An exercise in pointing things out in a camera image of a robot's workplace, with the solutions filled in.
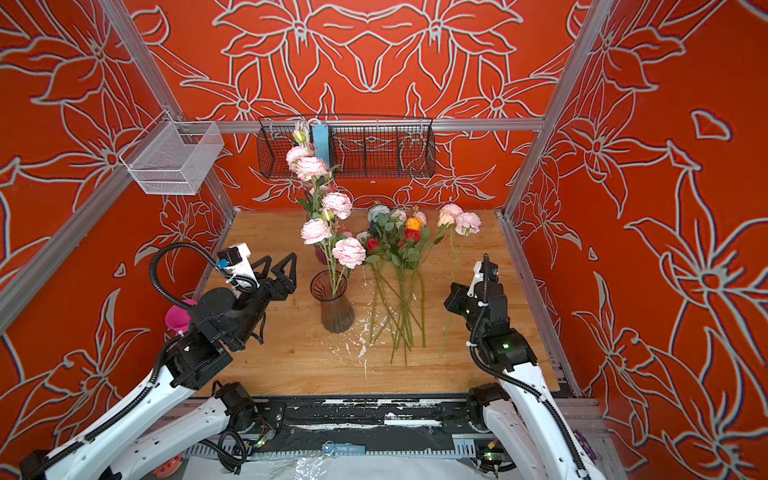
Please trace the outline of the brown glass vase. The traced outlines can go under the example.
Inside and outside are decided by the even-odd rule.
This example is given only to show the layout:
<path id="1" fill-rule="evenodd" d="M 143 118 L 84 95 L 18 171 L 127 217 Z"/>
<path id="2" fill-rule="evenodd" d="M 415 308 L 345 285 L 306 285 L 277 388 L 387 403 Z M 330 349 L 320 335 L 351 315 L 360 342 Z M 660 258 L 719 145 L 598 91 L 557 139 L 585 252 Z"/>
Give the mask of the brown glass vase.
<path id="1" fill-rule="evenodd" d="M 315 275 L 310 284 L 310 293 L 320 303 L 321 324 L 330 333 L 340 334 L 351 328 L 355 321 L 352 304 L 346 297 L 347 277 L 338 274 L 337 288 L 328 270 Z"/>

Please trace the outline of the pink peony stem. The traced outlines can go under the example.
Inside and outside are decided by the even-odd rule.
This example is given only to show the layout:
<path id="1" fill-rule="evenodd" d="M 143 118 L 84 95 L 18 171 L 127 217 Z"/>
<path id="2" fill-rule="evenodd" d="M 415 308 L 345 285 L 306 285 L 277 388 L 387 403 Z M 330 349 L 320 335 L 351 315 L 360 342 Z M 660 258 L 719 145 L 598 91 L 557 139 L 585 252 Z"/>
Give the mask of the pink peony stem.
<path id="1" fill-rule="evenodd" d="M 365 248 L 357 238 L 339 233 L 334 222 L 321 218 L 307 220 L 300 235 L 306 245 L 318 246 L 324 253 L 331 292 L 336 296 L 342 277 L 365 262 Z"/>

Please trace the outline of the pink carnation stem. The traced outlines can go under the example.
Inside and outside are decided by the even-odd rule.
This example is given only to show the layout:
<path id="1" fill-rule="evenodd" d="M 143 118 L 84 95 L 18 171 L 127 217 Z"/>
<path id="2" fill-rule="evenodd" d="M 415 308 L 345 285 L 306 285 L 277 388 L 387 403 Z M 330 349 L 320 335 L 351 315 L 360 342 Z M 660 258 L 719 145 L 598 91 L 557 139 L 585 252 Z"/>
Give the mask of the pink carnation stem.
<path id="1" fill-rule="evenodd" d="M 339 282 L 337 279 L 338 274 L 343 274 L 347 270 L 334 253 L 334 250 L 339 242 L 350 235 L 343 225 L 343 221 L 348 219 L 351 213 L 352 202 L 346 194 L 328 192 L 323 195 L 320 202 L 320 219 L 324 222 L 329 236 L 320 243 L 324 245 L 328 256 L 327 268 L 334 283 L 333 289 L 337 288 Z"/>

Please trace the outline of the pale pink flower stem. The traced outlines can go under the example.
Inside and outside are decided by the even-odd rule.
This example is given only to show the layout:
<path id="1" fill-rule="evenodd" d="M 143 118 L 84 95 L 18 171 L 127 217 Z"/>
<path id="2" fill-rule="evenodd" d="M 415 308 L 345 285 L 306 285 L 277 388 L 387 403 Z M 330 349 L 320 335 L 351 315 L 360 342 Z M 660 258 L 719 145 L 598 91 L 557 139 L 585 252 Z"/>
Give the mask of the pale pink flower stem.
<path id="1" fill-rule="evenodd" d="M 464 245 L 470 236 L 480 232 L 482 220 L 477 213 L 450 203 L 440 209 L 438 226 L 447 234 L 451 248 L 450 275 L 451 281 L 454 281 Z"/>

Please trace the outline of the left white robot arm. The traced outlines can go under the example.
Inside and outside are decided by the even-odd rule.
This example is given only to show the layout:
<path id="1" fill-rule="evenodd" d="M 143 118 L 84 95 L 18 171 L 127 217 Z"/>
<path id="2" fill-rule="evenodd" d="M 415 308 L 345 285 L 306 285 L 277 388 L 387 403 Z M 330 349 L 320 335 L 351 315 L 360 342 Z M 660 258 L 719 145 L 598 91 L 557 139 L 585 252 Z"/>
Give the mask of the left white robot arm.
<path id="1" fill-rule="evenodd" d="M 157 267 L 179 249 L 200 254 L 226 286 L 206 292 L 194 305 L 171 294 Z M 221 384 L 194 411 L 157 430 L 151 427 L 213 381 L 249 340 L 261 341 L 269 305 L 295 293 L 295 253 L 278 262 L 265 256 L 251 263 L 249 256 L 244 244 L 216 255 L 188 242 L 160 248 L 150 260 L 149 279 L 161 297 L 187 313 L 187 331 L 168 340 L 148 376 L 81 434 L 54 450 L 27 455 L 20 464 L 22 478 L 139 479 L 195 444 L 213 449 L 225 468 L 238 472 L 248 458 L 243 433 L 265 422 L 240 383 Z"/>

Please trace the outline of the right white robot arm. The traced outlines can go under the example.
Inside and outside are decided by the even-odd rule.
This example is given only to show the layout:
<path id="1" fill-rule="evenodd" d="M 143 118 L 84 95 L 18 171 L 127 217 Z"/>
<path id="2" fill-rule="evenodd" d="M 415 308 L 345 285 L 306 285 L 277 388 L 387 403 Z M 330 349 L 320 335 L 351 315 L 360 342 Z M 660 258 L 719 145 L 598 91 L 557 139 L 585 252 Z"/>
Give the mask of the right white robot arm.
<path id="1" fill-rule="evenodd" d="M 501 442 L 525 479 L 603 479 L 564 419 L 525 337 L 513 329 L 498 282 L 452 283 L 446 310 L 463 317 L 467 348 L 494 384 L 470 392 L 481 424 Z"/>

